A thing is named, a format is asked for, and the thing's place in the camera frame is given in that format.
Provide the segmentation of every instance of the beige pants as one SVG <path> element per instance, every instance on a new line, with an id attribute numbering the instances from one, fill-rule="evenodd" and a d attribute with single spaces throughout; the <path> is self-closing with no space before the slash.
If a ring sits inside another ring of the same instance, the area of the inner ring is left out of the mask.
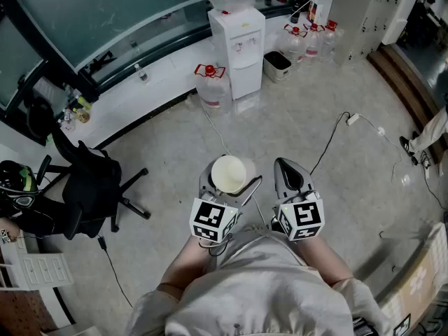
<path id="1" fill-rule="evenodd" d="M 446 132 L 448 132 L 448 114 L 444 107 L 428 122 L 420 136 L 409 141 L 409 151 L 417 153 L 427 149 Z"/>

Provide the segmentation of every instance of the white box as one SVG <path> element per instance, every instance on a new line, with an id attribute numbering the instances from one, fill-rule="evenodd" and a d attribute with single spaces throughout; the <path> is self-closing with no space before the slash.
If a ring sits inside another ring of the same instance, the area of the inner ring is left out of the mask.
<path id="1" fill-rule="evenodd" d="M 237 224 L 238 209 L 195 198 L 190 214 L 191 234 L 221 243 Z"/>
<path id="2" fill-rule="evenodd" d="M 282 204 L 277 219 L 291 241 L 315 237 L 325 225 L 322 199 Z"/>
<path id="3" fill-rule="evenodd" d="M 265 16 L 255 8 L 223 14 L 209 11 L 213 43 L 220 67 L 230 78 L 232 98 L 238 99 L 261 88 Z"/>

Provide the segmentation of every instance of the white shirt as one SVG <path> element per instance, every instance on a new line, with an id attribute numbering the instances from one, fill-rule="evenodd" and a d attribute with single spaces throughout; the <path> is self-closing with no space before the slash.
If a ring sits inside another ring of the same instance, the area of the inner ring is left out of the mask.
<path id="1" fill-rule="evenodd" d="M 380 335 L 392 333 L 364 283 L 347 279 L 329 287 L 282 234 L 240 232 L 213 261 L 180 302 L 158 290 L 141 297 L 126 335 L 352 336 L 358 317 Z"/>

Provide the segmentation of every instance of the white cup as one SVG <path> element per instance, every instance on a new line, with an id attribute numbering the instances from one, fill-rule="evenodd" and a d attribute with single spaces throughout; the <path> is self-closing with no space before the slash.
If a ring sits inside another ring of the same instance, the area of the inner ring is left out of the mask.
<path id="1" fill-rule="evenodd" d="M 248 158 L 224 155 L 211 168 L 211 180 L 224 193 L 238 193 L 255 177 L 255 165 Z"/>

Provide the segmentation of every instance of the brown stairs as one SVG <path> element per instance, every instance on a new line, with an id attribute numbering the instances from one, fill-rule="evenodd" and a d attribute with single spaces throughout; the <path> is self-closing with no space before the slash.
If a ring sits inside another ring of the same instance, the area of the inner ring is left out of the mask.
<path id="1" fill-rule="evenodd" d="M 382 46 L 371 52 L 367 60 L 395 91 L 421 132 L 440 110 L 425 83 L 402 57 L 398 47 Z M 441 161 L 447 149 L 448 139 L 444 135 L 429 148 L 434 163 Z"/>

